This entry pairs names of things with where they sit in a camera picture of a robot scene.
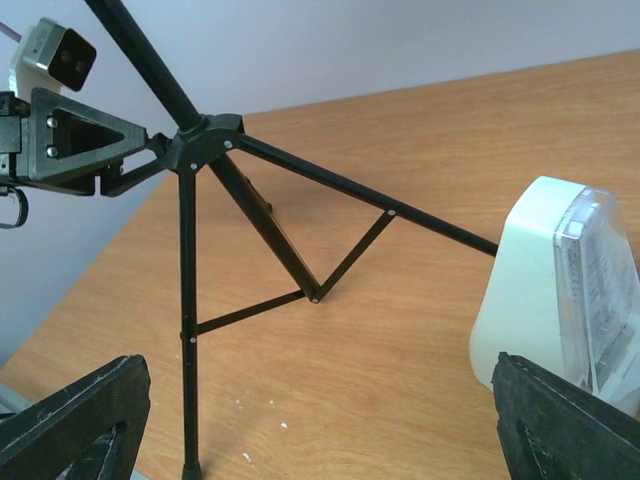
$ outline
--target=gray wall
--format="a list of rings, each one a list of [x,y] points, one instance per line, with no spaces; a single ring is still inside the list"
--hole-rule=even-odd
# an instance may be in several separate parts
[[[194,102],[211,113],[246,114],[640,47],[638,0],[126,4]],[[84,2],[4,0],[0,9],[0,20],[21,32],[42,16],[76,29],[98,49],[85,88],[69,96],[150,132],[173,133],[168,116]],[[0,36],[2,68],[15,46]],[[29,192],[28,224],[0,233],[0,365],[158,180],[118,199]]]

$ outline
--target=tripod foot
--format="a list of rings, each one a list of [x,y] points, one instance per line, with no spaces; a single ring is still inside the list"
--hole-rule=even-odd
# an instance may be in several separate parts
[[[182,480],[202,480],[202,470],[198,463],[195,468],[187,468],[186,465],[182,468]]]

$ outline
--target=black plastic joint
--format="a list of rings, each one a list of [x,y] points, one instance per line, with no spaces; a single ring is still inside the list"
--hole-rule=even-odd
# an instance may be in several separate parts
[[[162,166],[176,173],[197,172],[240,144],[244,133],[241,115],[207,115],[198,127],[175,135]]]

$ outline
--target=light wood surface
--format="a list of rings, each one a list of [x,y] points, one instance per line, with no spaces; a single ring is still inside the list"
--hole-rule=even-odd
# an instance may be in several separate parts
[[[254,115],[246,126],[494,241],[540,175],[612,189],[640,251],[640,52]],[[233,158],[320,280],[379,214]],[[200,319],[295,290],[213,175],[201,172],[198,186]],[[152,479],[182,466],[177,225],[171,175],[0,373],[35,401],[143,354],[152,411],[137,468]],[[397,219],[320,305],[299,300],[200,337],[207,478],[508,478],[493,397],[468,357],[492,263]]]

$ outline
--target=black metal rod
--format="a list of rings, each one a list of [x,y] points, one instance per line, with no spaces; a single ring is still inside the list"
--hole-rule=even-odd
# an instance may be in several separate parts
[[[202,117],[120,0],[85,0],[160,103],[187,131]]]
[[[258,158],[262,158],[274,165],[285,168],[303,177],[314,180],[322,185],[338,190],[351,197],[384,210],[395,210],[399,217],[413,222],[421,227],[428,228],[440,235],[444,235],[452,240],[475,248],[493,257],[498,252],[498,245],[463,228],[445,222],[433,215],[429,215],[422,210],[418,210],[411,205],[400,202],[383,193],[377,192],[369,187],[365,187],[353,180],[349,180],[342,175],[333,173],[326,168],[314,165],[311,162],[296,157],[284,150],[280,150],[272,145],[264,143],[249,135],[240,134],[240,150],[243,150]]]
[[[196,278],[196,177],[179,175],[182,381],[184,403],[183,479],[202,477],[198,460],[198,347]]]
[[[244,320],[245,318],[253,317],[254,315],[258,315],[259,313],[266,312],[267,310],[271,310],[273,308],[281,307],[282,305],[286,305],[287,303],[291,303],[301,298],[304,298],[304,292],[302,290],[297,290],[280,297],[272,298],[271,300],[267,300],[266,302],[243,308],[242,310],[238,310],[237,312],[228,313],[221,317],[207,320],[206,322],[198,324],[198,335],[216,330],[217,328],[226,327],[227,325],[231,325],[232,323],[239,322],[240,320]]]
[[[320,288],[318,281],[293,248],[273,216],[267,211],[264,201],[247,183],[246,177],[228,155],[216,159],[209,164],[209,167],[269,245],[275,256],[278,257],[284,268],[287,269],[289,275],[296,281],[305,296],[311,299]]]
[[[394,212],[384,212],[378,220],[369,228],[367,233],[360,239],[360,241],[356,244],[355,247],[349,252],[349,254],[340,262],[340,265],[333,271],[329,278],[320,286],[315,296],[311,300],[313,303],[318,303],[320,300],[324,298],[324,296],[329,293],[329,290],[333,288],[333,286],[338,283],[338,280],[342,278],[342,276],[347,273],[347,270],[351,268],[351,266],[360,258],[360,256],[364,253],[371,243],[378,238],[378,235],[382,233],[382,231],[391,223],[395,217]]]

